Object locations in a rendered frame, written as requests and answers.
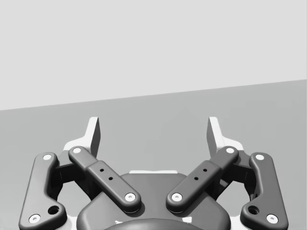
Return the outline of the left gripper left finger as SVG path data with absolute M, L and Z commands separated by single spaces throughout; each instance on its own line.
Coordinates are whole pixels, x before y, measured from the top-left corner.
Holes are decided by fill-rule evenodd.
M 67 142 L 59 156 L 45 152 L 35 157 L 19 230 L 59 230 L 63 227 L 68 215 L 58 196 L 63 185 L 72 181 L 90 199 L 103 192 L 125 213 L 141 208 L 141 195 L 104 161 L 96 158 L 100 138 L 99 119 L 91 117 L 84 136 Z

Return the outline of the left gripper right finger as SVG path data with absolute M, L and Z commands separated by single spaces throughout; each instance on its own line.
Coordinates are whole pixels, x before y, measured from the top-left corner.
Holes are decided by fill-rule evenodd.
M 203 161 L 166 196 L 166 208 L 186 211 L 203 193 L 218 198 L 232 182 L 242 183 L 249 196 L 239 218 L 250 230 L 288 230 L 289 222 L 273 158 L 262 152 L 247 155 L 242 144 L 223 136 L 217 117 L 209 117 L 210 159 Z

